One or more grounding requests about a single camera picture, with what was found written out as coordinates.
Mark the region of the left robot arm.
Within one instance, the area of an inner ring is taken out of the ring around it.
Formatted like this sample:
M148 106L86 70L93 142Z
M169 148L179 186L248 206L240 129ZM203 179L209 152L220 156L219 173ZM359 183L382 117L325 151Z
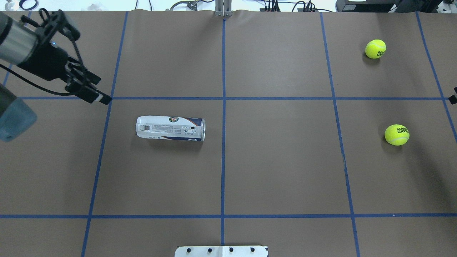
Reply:
M83 63L76 42L81 33L62 10L48 12L41 8L41 23L27 16L19 21L1 13L0 56L24 71L43 80L62 80L64 92L46 89L19 75L11 68L1 68L29 85L56 96L76 96L90 104L98 101L108 105L112 98L96 85L101 78Z

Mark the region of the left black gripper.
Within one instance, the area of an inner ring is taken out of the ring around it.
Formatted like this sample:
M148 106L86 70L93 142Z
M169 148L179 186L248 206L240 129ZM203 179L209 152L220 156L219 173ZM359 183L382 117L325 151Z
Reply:
M92 104L98 101L108 105L112 97L99 91L101 78L90 72L82 61L76 45L81 33L76 23L62 10L49 13L39 10L42 22L39 24L27 16L21 16L17 43L17 65L44 80L61 79L68 83L65 91ZM77 58L53 41L56 33L65 36L73 45Z

